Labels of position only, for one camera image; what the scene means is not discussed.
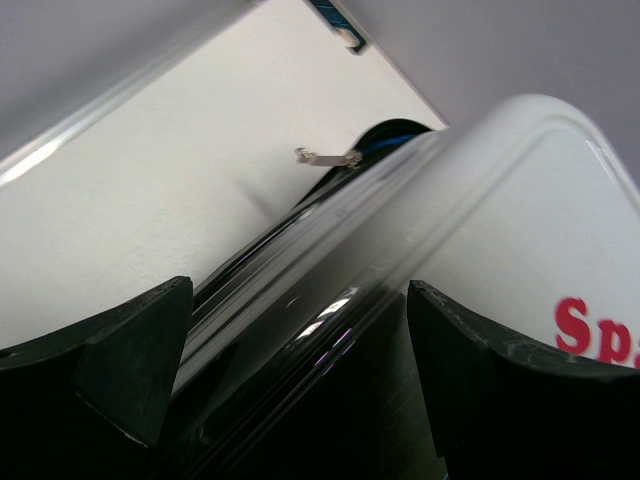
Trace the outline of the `black suitcase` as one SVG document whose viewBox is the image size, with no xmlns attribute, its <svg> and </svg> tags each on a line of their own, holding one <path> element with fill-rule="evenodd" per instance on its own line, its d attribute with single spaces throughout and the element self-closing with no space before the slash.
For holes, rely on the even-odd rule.
<svg viewBox="0 0 640 480">
<path fill-rule="evenodd" d="M 423 281 L 564 352 L 639 374 L 639 192 L 546 96 L 464 126 L 381 123 L 195 292 L 149 479 L 452 479 L 407 296 Z"/>
</svg>

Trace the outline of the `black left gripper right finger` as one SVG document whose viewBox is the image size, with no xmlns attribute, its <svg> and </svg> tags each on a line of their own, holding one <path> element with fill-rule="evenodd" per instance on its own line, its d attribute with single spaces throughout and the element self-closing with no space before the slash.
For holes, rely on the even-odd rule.
<svg viewBox="0 0 640 480">
<path fill-rule="evenodd" d="M 635 479 L 639 374 L 483 317 L 423 281 L 407 296 L 436 454 L 452 479 Z"/>
</svg>

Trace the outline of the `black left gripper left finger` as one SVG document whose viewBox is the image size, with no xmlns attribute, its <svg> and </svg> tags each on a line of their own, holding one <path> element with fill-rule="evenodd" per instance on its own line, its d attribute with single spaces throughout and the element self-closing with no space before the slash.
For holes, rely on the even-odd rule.
<svg viewBox="0 0 640 480">
<path fill-rule="evenodd" d="M 157 446 L 193 311 L 174 277 L 1 352 L 4 479 L 140 479 Z"/>
</svg>

